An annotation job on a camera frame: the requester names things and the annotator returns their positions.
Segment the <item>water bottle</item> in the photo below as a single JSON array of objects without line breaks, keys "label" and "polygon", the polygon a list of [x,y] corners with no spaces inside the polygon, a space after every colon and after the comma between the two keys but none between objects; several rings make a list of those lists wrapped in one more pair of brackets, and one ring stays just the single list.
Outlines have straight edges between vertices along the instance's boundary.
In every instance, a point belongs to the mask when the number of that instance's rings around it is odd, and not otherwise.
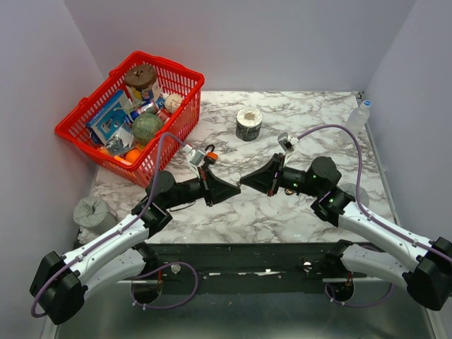
[{"label": "water bottle", "polygon": [[[354,136],[358,136],[359,131],[362,130],[367,120],[370,117],[370,110],[372,103],[368,100],[362,102],[361,106],[356,107],[350,113],[350,116],[345,123],[345,127],[349,129]],[[340,132],[340,138],[343,143],[351,143],[352,138],[345,131]]]}]

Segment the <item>white ball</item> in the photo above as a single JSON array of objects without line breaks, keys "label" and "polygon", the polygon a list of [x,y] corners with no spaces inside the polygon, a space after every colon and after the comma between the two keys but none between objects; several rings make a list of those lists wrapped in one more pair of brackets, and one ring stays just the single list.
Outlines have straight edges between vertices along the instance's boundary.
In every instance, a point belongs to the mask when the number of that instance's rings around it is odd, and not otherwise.
[{"label": "white ball", "polygon": [[170,94],[165,99],[165,108],[169,113],[174,113],[179,108],[184,98],[179,94]]}]

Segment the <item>red plastic basket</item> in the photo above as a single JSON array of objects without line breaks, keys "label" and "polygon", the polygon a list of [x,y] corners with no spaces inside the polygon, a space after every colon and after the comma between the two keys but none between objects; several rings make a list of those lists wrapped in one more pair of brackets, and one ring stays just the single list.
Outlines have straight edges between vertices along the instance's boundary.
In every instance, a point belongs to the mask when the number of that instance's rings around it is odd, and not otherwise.
[{"label": "red plastic basket", "polygon": [[[97,146],[91,140],[90,132],[85,124],[116,90],[122,89],[127,93],[124,76],[129,69],[140,64],[151,64],[155,67],[163,92],[177,93],[184,99],[169,121],[149,142],[140,157],[132,165],[125,165],[96,149]],[[204,76],[202,74],[186,69],[181,64],[159,56],[134,52],[109,72],[108,79],[90,97],[80,100],[77,107],[56,126],[55,133],[72,142],[98,165],[137,185],[146,187],[154,175],[157,145],[162,133],[170,132],[181,140],[185,140],[198,123],[203,84]],[[165,138],[160,158],[161,170],[165,168],[178,148],[179,144],[173,138]]]}]

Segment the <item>brown can lid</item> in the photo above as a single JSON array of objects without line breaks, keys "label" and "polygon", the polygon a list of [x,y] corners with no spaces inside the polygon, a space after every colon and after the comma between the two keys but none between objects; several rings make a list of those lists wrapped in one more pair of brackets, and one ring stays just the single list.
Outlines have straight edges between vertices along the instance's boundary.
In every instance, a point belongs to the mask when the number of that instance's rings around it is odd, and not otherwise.
[{"label": "brown can lid", "polygon": [[124,81],[126,85],[133,87],[137,90],[145,90],[152,86],[157,80],[157,74],[154,66],[143,64],[135,66],[126,73]]}]

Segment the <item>wire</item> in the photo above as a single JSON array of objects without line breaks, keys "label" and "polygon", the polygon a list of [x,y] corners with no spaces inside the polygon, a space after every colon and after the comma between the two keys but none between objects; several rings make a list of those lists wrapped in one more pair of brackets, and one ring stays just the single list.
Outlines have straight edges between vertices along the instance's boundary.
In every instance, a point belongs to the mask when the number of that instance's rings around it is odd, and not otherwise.
[{"label": "wire", "polygon": [[142,274],[142,275],[137,275],[136,277],[133,277],[133,279],[146,278],[146,277],[148,277],[148,276],[150,276],[152,274],[156,274],[158,271],[163,270],[165,268],[168,268],[168,267],[170,267],[172,265],[182,265],[182,266],[186,266],[186,267],[190,268],[191,272],[193,273],[193,275],[195,277],[195,284],[194,284],[194,287],[193,287],[190,295],[187,298],[185,298],[184,300],[182,300],[181,302],[177,302],[176,304],[173,304],[173,305],[152,306],[152,305],[141,304],[141,303],[137,302],[136,299],[135,299],[135,295],[133,294],[134,291],[133,291],[133,287],[132,287],[131,288],[131,296],[132,296],[132,299],[133,299],[132,306],[135,306],[135,305],[141,306],[141,307],[143,307],[143,310],[144,309],[173,309],[175,307],[179,307],[179,306],[185,304],[186,302],[188,302],[196,294],[196,291],[198,290],[198,273],[196,272],[196,270],[193,268],[192,265],[190,265],[189,263],[185,263],[183,261],[176,261],[174,263],[167,263],[167,264],[165,264],[163,266],[160,266],[159,268],[156,268],[155,270],[153,270],[153,271],[151,271],[149,273]]},{"label": "wire", "polygon": [[[371,251],[379,252],[378,249],[376,249],[375,247],[369,246],[369,245],[362,245],[361,247],[363,249],[369,249]],[[347,282],[345,284],[347,285],[347,283],[350,280],[352,280],[352,279],[353,279],[352,278],[352,273],[349,271],[348,272],[348,279],[347,279]],[[331,288],[331,295],[328,293],[328,287]],[[335,293],[334,293],[333,286],[331,286],[329,283],[325,284],[324,292],[325,292],[326,296],[330,299],[330,302],[335,302],[336,304],[340,304],[342,306],[347,306],[347,307],[361,307],[361,308],[365,308],[365,307],[372,307],[372,306],[380,305],[382,302],[385,302],[393,294],[394,287],[395,287],[395,285],[391,283],[391,288],[389,289],[389,291],[380,300],[377,300],[376,302],[372,302],[371,304],[346,304],[344,302],[340,302],[339,300],[337,300],[335,298]]]},{"label": "wire", "polygon": [[393,294],[394,284],[391,284],[391,288],[389,288],[389,291],[380,300],[377,300],[376,302],[371,302],[369,304],[349,304],[349,303],[340,302],[339,300],[337,300],[335,298],[333,286],[331,286],[329,283],[325,284],[325,288],[323,291],[325,292],[326,296],[330,299],[330,302],[334,302],[335,304],[339,304],[341,306],[355,307],[355,308],[363,309],[363,308],[367,308],[367,307],[374,307],[374,306],[380,305],[381,303],[383,303],[387,299],[389,299],[389,297]]},{"label": "wire", "polygon": [[359,197],[359,184],[361,183],[361,173],[362,173],[362,151],[361,151],[361,147],[359,146],[358,140],[356,139],[356,137],[353,135],[353,133],[349,129],[346,129],[344,126],[337,125],[337,124],[327,124],[327,125],[323,125],[323,126],[314,127],[313,129],[310,129],[310,130],[304,132],[303,134],[298,136],[298,139],[300,140],[315,131],[319,131],[321,129],[329,129],[329,128],[342,129],[343,131],[347,132],[347,134],[350,136],[350,138],[352,138],[353,143],[356,146],[356,149],[358,151],[358,175],[356,178],[356,194],[355,194],[356,196],[355,196],[355,198],[356,198],[356,202],[357,202],[359,209],[367,216],[367,218],[369,220],[372,220],[378,226],[381,226],[385,230],[397,235],[401,239],[404,239],[407,242],[411,242],[412,244],[415,244],[416,246],[419,246],[422,249],[425,249],[427,251],[430,251],[430,252],[436,254],[437,256],[440,256],[441,258],[447,260],[449,263],[452,263],[452,258],[450,256],[447,256],[444,253],[438,251],[437,249],[427,246],[421,242],[416,242],[413,238],[403,234],[402,232],[399,232],[399,231],[393,229],[391,226],[376,219],[373,215],[371,215],[369,212],[367,212],[366,208],[362,205],[361,198]]},{"label": "wire", "polygon": [[[132,226],[136,221],[140,220],[141,217],[143,216],[143,214],[148,210],[150,204],[152,203],[152,201],[154,199],[155,192],[157,191],[157,182],[158,182],[159,171],[160,171],[160,156],[162,154],[163,140],[167,136],[171,136],[175,141],[177,141],[182,146],[186,145],[185,142],[181,141],[175,135],[173,135],[171,133],[168,133],[168,132],[163,133],[162,136],[160,137],[160,140],[159,140],[159,143],[158,143],[158,149],[157,149],[157,157],[156,157],[156,160],[155,160],[155,173],[154,173],[154,176],[153,176],[153,184],[151,186],[149,197],[148,197],[148,200],[146,201],[146,205],[144,206],[143,210],[141,210],[141,212],[131,222],[129,222],[127,225],[125,225],[123,228],[117,230],[116,232],[111,233],[107,237],[101,239],[100,241],[96,242],[91,247],[86,249],[84,252],[82,252],[81,253],[81,257],[82,258],[87,256],[91,251],[93,251],[94,249],[98,248],[100,245],[102,245],[105,242],[109,241],[111,238],[114,238],[115,236],[117,236],[119,234],[122,234],[125,230],[130,228],[130,226]],[[36,306],[37,306],[40,298],[44,294],[44,291],[47,288],[49,288],[49,286],[54,282],[54,280],[57,279],[65,270],[70,268],[76,262],[82,261],[83,260],[82,258],[77,257],[77,258],[73,259],[72,261],[69,261],[66,265],[64,265],[62,268],[60,268],[52,277],[50,277],[45,282],[45,284],[37,292],[36,297],[33,300],[33,303],[31,305],[31,315],[32,315],[32,317],[34,317],[34,318],[41,318],[41,317],[47,315],[46,312],[43,312],[43,313],[40,313],[40,314],[36,312]]]},{"label": "wire", "polygon": [[193,203],[191,203],[190,205],[187,205],[187,206],[184,206],[184,207],[181,207],[181,208],[176,208],[175,210],[172,210],[172,209],[170,208],[169,211],[170,211],[170,212],[179,212],[180,210],[185,210],[185,209],[188,208],[188,207],[194,206],[195,203],[196,203],[196,200],[195,200]]}]

